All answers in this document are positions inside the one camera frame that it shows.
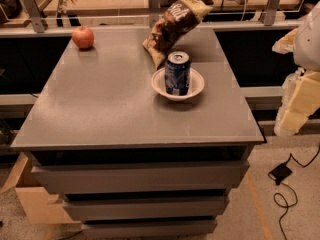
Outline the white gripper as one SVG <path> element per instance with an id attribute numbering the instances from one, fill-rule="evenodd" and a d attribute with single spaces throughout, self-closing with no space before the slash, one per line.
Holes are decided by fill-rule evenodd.
<path id="1" fill-rule="evenodd" d="M 294 62 L 306 70 L 297 81 L 281 125 L 299 132 L 308 118 L 320 108 L 320 2 L 297 28 L 274 43 L 272 51 L 292 53 Z"/>

